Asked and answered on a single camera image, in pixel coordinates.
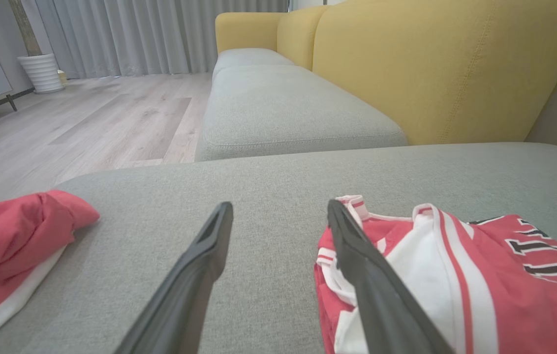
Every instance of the white curtain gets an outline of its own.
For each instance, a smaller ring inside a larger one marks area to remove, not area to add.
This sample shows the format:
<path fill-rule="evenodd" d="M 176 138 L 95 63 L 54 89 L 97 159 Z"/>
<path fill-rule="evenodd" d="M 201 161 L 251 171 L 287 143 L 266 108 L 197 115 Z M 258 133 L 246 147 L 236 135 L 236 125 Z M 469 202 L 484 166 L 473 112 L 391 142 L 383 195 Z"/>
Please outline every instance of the white curtain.
<path fill-rule="evenodd" d="M 283 12 L 287 0 L 36 0 L 68 78 L 209 72 L 215 17 Z"/>

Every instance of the cushion seam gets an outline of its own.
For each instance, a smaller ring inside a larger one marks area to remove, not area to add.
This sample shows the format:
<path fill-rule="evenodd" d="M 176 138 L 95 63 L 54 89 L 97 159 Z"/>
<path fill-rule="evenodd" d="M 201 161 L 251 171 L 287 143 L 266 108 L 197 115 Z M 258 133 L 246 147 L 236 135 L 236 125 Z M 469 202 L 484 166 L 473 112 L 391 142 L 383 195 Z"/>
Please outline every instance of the cushion seam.
<path fill-rule="evenodd" d="M 456 97 L 456 101 L 454 101 L 454 106 L 452 107 L 451 114 L 449 115 L 449 117 L 447 117 L 447 119 L 445 121 L 445 124 L 444 124 L 444 128 L 442 130 L 442 133 L 440 134 L 440 137 L 438 138 L 438 143 L 439 144 L 448 143 L 447 137 L 449 136 L 449 134 L 451 132 L 451 125 L 453 124 L 454 119 L 458 115 L 458 109 L 462 105 L 463 97 L 465 96 L 465 94 L 467 92 L 467 85 L 469 83 L 469 79 L 474 73 L 476 63 L 477 63 L 477 61 L 480 57 L 482 49 L 484 49 L 484 46 L 486 44 L 486 37 L 488 36 L 488 33 L 490 33 L 490 31 L 491 31 L 492 24 L 493 24 L 493 18 L 495 17 L 496 3 L 497 3 L 497 1 L 493 0 L 493 2 L 491 4 L 491 11 L 488 14 L 488 18 L 486 18 L 486 22 L 485 22 L 484 28 L 482 30 L 482 34 L 480 36 L 479 41 L 477 42 L 476 49 L 474 50 L 474 53 L 473 53 L 473 57 L 471 58 L 469 66 L 467 67 L 466 73 L 463 77 L 462 87 L 460 89 L 458 97 Z"/>
<path fill-rule="evenodd" d="M 395 137 L 396 135 L 404 135 L 403 132 L 395 132 L 392 134 L 385 135 L 364 135 L 364 136 L 353 136 L 353 137 L 339 137 L 339 138 L 321 138 L 321 139 L 305 139 L 298 141 L 271 141 L 267 143 L 256 143 L 256 144 L 213 144 L 208 139 L 204 139 L 204 142 L 210 146 L 219 148 L 247 148 L 251 146 L 271 146 L 271 145 L 289 145 L 289 144 L 304 144 L 304 143 L 314 143 L 322 141 L 341 141 L 341 140 L 359 140 L 359 139 L 370 139 L 370 138 L 382 138 L 382 137 Z"/>

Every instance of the yellow sofa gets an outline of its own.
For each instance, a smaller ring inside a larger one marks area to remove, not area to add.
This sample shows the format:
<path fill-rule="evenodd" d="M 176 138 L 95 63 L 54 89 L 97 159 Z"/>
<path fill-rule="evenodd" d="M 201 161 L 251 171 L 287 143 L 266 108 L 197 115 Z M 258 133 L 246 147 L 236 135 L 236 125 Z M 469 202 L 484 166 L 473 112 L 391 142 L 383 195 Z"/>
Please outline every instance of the yellow sofa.
<path fill-rule="evenodd" d="M 410 144 L 523 141 L 557 82 L 557 0 L 349 0 L 224 13 L 218 52 L 271 49 L 377 108 Z"/>

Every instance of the red and white jersey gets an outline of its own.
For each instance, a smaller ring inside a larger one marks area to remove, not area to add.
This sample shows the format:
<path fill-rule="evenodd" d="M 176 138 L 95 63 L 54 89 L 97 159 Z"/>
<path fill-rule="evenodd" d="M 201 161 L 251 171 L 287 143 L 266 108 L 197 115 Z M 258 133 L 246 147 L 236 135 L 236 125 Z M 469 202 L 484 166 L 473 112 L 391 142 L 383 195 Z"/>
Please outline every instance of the red and white jersey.
<path fill-rule="evenodd" d="M 458 354 L 557 354 L 557 241 L 518 215 L 465 223 L 431 204 L 411 218 L 338 198 Z M 330 229 L 314 266 L 326 351 L 367 353 Z"/>

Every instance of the white planter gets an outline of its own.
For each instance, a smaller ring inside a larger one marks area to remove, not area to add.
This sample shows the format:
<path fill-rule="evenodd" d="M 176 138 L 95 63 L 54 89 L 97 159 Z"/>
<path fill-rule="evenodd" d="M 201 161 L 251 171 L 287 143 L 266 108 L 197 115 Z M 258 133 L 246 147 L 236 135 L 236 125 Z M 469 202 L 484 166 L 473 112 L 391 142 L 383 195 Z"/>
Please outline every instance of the white planter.
<path fill-rule="evenodd" d="M 64 89 L 58 75 L 58 65 L 53 54 L 33 57 L 18 57 L 36 93 L 51 93 Z"/>

